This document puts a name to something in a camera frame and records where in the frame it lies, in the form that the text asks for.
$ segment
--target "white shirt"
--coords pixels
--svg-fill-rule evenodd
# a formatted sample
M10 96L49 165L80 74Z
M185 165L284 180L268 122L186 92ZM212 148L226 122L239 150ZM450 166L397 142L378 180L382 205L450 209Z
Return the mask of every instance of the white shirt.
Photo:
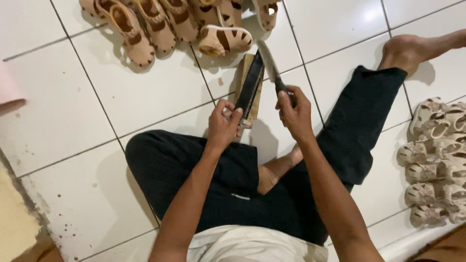
M326 248L260 227L221 226L197 233L188 262L326 262Z

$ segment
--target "white tile floor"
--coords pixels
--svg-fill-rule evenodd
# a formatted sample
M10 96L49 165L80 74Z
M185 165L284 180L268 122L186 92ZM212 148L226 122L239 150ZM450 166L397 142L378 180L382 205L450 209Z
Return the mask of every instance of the white tile floor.
M303 88L318 132L321 115L328 118L353 69L375 69L391 35L466 28L464 13L466 1L458 0L285 0L273 32L261 32L254 17L244 27L266 40L284 82ZM0 26L0 58L27 97L25 106L0 117L0 147L49 220L64 259L145 261L158 223L123 148L136 132L150 129L205 136L216 99L231 98L242 55L212 59L195 44L178 44L140 70L128 64L121 36L82 15L77 0L10 1L0 9ZM454 50L405 81L372 151L373 168L352 192L387 261L401 261L452 227L417 230L409 224L407 183L394 155L406 142L409 107L432 96L446 102L465 96L465 67L466 49ZM265 81L258 120L241 138L258 147L259 163L294 144L275 102L273 85ZM331 240L327 245L329 261L338 261Z

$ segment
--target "man's right arm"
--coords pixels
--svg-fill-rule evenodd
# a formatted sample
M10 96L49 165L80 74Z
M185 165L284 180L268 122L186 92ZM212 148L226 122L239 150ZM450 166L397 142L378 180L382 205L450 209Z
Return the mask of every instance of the man's right arm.
M309 100L298 87L288 86L288 89L293 93L296 106L292 108L288 94L280 92L281 118L301 148L317 211L338 258L341 262L383 262L356 203L317 144L312 132Z

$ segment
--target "wooden block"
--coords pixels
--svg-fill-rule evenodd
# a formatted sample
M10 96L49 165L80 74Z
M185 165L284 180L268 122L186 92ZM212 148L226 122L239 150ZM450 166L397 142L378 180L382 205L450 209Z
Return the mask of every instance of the wooden block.
M236 91L234 94L233 103L236 103L238 98L240 97L241 90L243 89L244 81L246 80L247 72L249 71L249 67L251 66L254 60L254 55L252 54L245 54L243 59L240 61L238 65L238 69L236 70L238 81L236 82ZM251 106L251 110L249 111L249 115L247 119L244 121L245 128L252 127L252 121L257 119L257 114L259 112L259 102L260 102L260 93L262 92L262 82L264 81L264 74L260 76L259 86L257 87L256 96L254 97L253 105Z

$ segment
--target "pile of sandals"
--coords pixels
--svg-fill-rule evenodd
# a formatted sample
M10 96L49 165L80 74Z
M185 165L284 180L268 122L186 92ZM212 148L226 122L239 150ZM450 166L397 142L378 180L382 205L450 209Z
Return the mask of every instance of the pile of sandals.
M420 103L410 125L415 142L398 150L411 183L405 199L413 224L466 221L466 103L434 97Z
M170 53L177 40L198 40L201 53L225 56L251 48L252 36L241 27L244 0L79 0L83 11L109 22L124 38L131 61L145 67L155 52ZM251 0L264 31L275 27L280 0Z

